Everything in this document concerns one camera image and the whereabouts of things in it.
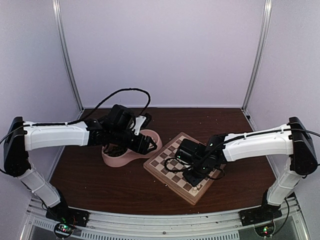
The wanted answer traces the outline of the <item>wooden chess board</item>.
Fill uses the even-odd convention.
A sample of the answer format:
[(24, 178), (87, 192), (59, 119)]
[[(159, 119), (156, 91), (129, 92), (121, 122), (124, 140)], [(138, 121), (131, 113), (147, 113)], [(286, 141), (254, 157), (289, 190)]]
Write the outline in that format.
[(214, 182), (214, 178), (220, 177), (222, 173), (216, 169), (212, 171), (209, 174), (210, 178), (205, 178), (199, 183), (202, 185), (201, 189), (197, 189), (197, 193), (193, 194), (192, 189), (197, 187), (189, 184), (180, 171), (186, 169), (187, 166), (175, 159), (169, 160), (168, 163), (165, 164), (166, 159), (175, 156), (183, 139), (189, 139), (199, 143), (195, 138), (181, 132), (163, 146), (158, 153), (149, 158), (143, 164), (143, 167), (169, 189), (194, 206)]

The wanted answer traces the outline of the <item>pink double bowl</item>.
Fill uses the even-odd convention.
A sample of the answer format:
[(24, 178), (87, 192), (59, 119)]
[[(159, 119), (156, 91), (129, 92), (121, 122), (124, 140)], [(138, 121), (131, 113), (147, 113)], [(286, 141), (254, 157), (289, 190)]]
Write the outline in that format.
[(122, 156), (109, 157), (103, 153), (103, 150), (105, 150), (109, 146), (117, 146), (114, 144), (109, 144), (109, 145), (103, 146), (102, 150), (101, 150), (101, 155), (102, 155), (102, 159), (103, 159), (104, 163), (107, 166), (113, 167), (113, 168), (123, 167), (123, 166), (127, 165), (128, 163), (135, 161), (137, 159), (149, 159), (153, 155), (155, 155), (163, 147), (162, 140), (156, 131), (150, 130), (150, 129), (143, 129), (140, 131), (140, 133), (147, 135), (147, 136), (150, 136), (154, 139), (154, 141), (157, 144), (156, 150), (153, 150), (153, 151), (149, 152), (148, 154), (140, 154), (140, 153), (136, 153), (130, 149), (127, 149), (126, 153)]

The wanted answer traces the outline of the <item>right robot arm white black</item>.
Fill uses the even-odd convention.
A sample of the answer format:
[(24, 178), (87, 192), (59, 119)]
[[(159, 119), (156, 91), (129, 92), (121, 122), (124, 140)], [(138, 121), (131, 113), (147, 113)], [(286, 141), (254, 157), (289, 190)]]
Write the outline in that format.
[(288, 123), (267, 130), (213, 135), (206, 145), (184, 139), (174, 157), (190, 166), (183, 176), (195, 187), (220, 165), (252, 157), (288, 156), (284, 170), (264, 193), (262, 204), (256, 210), (258, 219), (266, 221), (299, 181), (318, 168), (313, 134), (294, 116)]

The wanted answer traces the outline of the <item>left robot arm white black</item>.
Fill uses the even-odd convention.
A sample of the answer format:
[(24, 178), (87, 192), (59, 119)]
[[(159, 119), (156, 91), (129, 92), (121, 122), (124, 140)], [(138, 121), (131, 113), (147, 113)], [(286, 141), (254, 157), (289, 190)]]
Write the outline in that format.
[(29, 152), (48, 147), (112, 144), (147, 155), (157, 149), (156, 142), (140, 132), (150, 120), (149, 114), (135, 116), (129, 108), (118, 104), (99, 119), (85, 117), (73, 122), (35, 123), (17, 116), (0, 141), (3, 144), (2, 173), (18, 178), (55, 217), (67, 222), (72, 218), (71, 209), (62, 193), (29, 162)]

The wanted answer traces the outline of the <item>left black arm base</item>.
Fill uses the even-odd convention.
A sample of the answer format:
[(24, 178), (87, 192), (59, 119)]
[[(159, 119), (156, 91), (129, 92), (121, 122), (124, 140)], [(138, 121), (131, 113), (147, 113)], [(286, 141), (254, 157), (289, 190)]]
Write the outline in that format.
[(46, 211), (47, 219), (55, 220), (53, 233), (60, 239), (70, 237), (78, 227), (86, 227), (90, 213), (85, 210), (69, 208), (66, 213), (55, 213), (52, 209)]

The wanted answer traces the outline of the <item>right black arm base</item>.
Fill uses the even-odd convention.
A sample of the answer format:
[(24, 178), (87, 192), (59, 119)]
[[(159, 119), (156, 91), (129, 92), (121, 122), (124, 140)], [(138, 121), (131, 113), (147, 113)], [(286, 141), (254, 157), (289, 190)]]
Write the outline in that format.
[(270, 237), (275, 233), (276, 225), (274, 220), (282, 215), (279, 209), (263, 209), (261, 206), (239, 212), (242, 226), (253, 226), (255, 233), (262, 238)]

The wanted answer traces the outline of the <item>dark chess pieces pile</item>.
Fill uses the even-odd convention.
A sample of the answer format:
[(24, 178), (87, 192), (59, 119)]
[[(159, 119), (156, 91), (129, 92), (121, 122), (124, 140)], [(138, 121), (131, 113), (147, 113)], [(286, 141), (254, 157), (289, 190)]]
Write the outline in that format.
[(124, 155), (127, 149), (121, 146), (109, 146), (103, 150), (103, 153), (111, 158), (116, 158)]

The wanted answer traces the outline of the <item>front aluminium rail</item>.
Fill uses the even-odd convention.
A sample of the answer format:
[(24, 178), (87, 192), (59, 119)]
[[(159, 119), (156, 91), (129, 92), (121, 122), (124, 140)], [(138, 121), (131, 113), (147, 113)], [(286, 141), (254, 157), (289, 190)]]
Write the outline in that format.
[[(295, 197), (283, 203), (282, 217), (273, 221), (272, 237), (261, 237), (256, 231), (262, 224), (244, 226), (239, 211), (182, 215), (133, 215), (87, 210), (86, 227), (77, 226), (66, 240), (310, 240), (301, 208)], [(32, 198), (18, 240), (59, 240), (54, 234), (56, 221), (46, 218), (37, 198)]]

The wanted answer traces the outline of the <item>left aluminium frame post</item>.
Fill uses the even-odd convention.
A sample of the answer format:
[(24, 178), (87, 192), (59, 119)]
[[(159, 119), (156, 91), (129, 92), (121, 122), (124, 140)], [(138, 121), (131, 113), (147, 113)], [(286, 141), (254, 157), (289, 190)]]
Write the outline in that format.
[(75, 80), (75, 76), (74, 76), (74, 72), (71, 64), (71, 58), (68, 51), (67, 40), (66, 40), (66, 35), (65, 35), (64, 25), (63, 25), (62, 11), (61, 11), (61, 1), (53, 0), (52, 7), (53, 7), (53, 13), (54, 13), (57, 31), (59, 35), (62, 58), (63, 58), (63, 63), (65, 66), (67, 78), (68, 78), (77, 108), (80, 112), (82, 112), (84, 110), (84, 107), (80, 98), (80, 93), (76, 84), (76, 80)]

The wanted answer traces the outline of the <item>aluminium frame post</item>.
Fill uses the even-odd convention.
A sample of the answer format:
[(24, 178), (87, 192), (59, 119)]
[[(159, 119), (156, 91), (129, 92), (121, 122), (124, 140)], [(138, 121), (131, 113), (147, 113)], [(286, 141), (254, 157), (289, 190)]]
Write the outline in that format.
[(261, 27), (260, 27), (260, 34), (259, 34), (259, 39), (258, 39), (258, 45), (256, 49), (256, 54), (253, 62), (253, 67), (249, 79), (249, 84), (247, 87), (247, 91), (244, 97), (244, 101), (242, 104), (242, 111), (247, 112), (250, 99), (252, 97), (254, 87), (257, 81), (257, 77), (259, 74), (262, 58), (263, 58), (263, 53), (264, 49), (267, 43), (267, 38), (268, 38), (268, 33), (270, 29), (270, 22), (271, 22), (271, 16), (272, 16), (272, 6), (273, 6), (273, 1), (272, 0), (265, 0), (264, 1), (264, 9), (263, 9), (263, 15), (262, 15), (262, 22), (261, 22)]
[(80, 93), (76, 84), (76, 80), (75, 80), (75, 76), (74, 76), (74, 72), (71, 64), (71, 58), (68, 51), (67, 40), (66, 40), (66, 35), (65, 35), (64, 25), (63, 25), (62, 11), (61, 11), (61, 1), (53, 0), (52, 7), (53, 7), (53, 13), (54, 13), (57, 31), (59, 35), (62, 58), (63, 58), (63, 63), (65, 66), (67, 78), (68, 78), (77, 108), (80, 112), (82, 112), (84, 110), (84, 107), (80, 98)]

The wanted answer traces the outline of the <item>right aluminium frame post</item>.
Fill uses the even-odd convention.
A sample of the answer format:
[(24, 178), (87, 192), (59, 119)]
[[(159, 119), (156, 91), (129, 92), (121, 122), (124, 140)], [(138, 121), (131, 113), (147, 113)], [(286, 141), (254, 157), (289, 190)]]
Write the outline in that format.
[(257, 81), (257, 77), (259, 74), (262, 58), (263, 58), (263, 53), (264, 49), (267, 43), (267, 38), (268, 38), (268, 33), (270, 29), (270, 22), (271, 22), (271, 16), (272, 16), (272, 6), (273, 6), (273, 1), (272, 0), (265, 0), (264, 1), (264, 9), (263, 9), (263, 15), (262, 15), (262, 22), (261, 22), (261, 27), (260, 27), (260, 34), (259, 34), (259, 39), (258, 39), (258, 45), (256, 49), (256, 54), (253, 62), (253, 67), (249, 79), (249, 84), (247, 87), (247, 91), (244, 97), (244, 101), (242, 104), (242, 111), (247, 112), (250, 99), (252, 97), (254, 87)]

